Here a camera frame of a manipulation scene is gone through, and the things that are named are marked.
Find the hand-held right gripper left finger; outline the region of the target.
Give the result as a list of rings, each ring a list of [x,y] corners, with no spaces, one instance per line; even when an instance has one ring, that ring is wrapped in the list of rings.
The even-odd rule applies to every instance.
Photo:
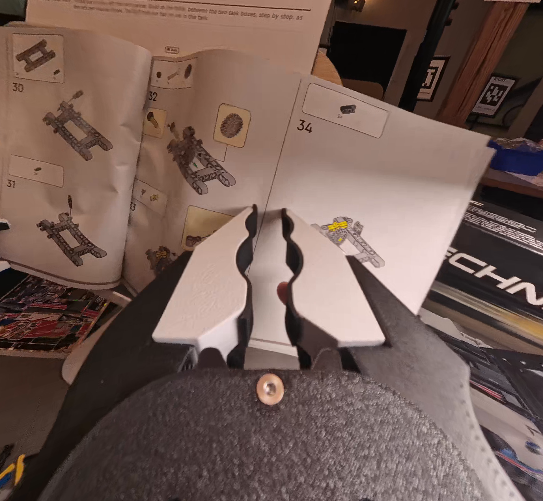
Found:
[[[231,369],[242,370],[254,325],[253,260],[257,205],[246,207],[197,245],[152,337],[192,346],[200,357],[217,351]]]

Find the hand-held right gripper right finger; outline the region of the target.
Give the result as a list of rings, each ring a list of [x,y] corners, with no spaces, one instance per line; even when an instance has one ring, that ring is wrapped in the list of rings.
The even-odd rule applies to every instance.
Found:
[[[350,368],[350,349],[385,343],[385,334],[347,256],[292,210],[281,212],[286,263],[285,326],[301,368],[314,368],[331,351]]]

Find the lego instruction booklet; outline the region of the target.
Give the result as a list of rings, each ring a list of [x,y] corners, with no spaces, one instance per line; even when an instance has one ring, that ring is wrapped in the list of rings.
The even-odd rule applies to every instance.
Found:
[[[243,52],[152,57],[89,31],[1,27],[1,261],[139,293],[258,209],[251,346],[289,355],[281,212],[353,256],[412,313],[445,258],[489,139]]]

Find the black lego set box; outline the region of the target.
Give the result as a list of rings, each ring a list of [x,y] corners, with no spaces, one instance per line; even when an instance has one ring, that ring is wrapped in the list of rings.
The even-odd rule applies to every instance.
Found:
[[[542,500],[542,221],[471,201],[419,316],[469,366],[498,462]]]

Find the blue and yellow lego part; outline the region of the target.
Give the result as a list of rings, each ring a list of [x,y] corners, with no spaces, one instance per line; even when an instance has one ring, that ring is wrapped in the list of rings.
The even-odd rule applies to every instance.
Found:
[[[6,444],[1,448],[1,500],[7,500],[10,497],[24,473],[26,454],[13,456],[14,448],[13,443]]]

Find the colourful printed leaflet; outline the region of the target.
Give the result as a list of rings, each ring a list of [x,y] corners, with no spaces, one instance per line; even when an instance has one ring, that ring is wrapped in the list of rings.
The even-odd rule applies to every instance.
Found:
[[[119,307],[90,290],[19,272],[1,289],[1,355],[63,359]]]

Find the tan rounded wooden board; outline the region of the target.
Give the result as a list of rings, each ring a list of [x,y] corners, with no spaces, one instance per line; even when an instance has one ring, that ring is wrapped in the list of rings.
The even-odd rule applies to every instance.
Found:
[[[316,53],[311,74],[317,78],[342,86],[342,80],[334,64],[325,54],[325,50],[319,48]]]

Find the blue plastic bin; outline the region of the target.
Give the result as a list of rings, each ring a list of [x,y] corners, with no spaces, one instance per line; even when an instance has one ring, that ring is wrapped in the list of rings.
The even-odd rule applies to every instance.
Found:
[[[490,168],[496,171],[536,177],[542,173],[542,143],[526,138],[492,138],[488,147],[495,153]]]

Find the black and white marker tag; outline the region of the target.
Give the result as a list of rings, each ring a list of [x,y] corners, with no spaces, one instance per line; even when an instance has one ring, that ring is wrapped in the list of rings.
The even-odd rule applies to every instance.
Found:
[[[431,60],[417,95],[418,102],[432,102],[434,100],[449,60],[450,56],[435,56]]]
[[[492,74],[472,108],[470,115],[494,118],[507,95],[517,84],[515,76]]]

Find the dark panel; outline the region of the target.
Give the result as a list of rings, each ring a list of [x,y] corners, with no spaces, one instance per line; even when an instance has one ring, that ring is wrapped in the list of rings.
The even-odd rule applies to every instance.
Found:
[[[336,21],[327,56],[342,79],[380,84],[387,89],[407,31]]]

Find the wooden post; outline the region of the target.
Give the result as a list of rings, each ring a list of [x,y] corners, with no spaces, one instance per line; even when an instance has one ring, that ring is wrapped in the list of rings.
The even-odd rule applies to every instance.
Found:
[[[492,3],[436,115],[437,121],[464,127],[529,6]]]

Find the dark metal post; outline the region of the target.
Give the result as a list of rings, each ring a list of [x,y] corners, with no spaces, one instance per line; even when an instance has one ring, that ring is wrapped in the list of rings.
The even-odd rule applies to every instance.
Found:
[[[433,59],[439,40],[450,18],[456,0],[437,0],[425,35],[413,59],[398,107],[413,112],[426,71]]]

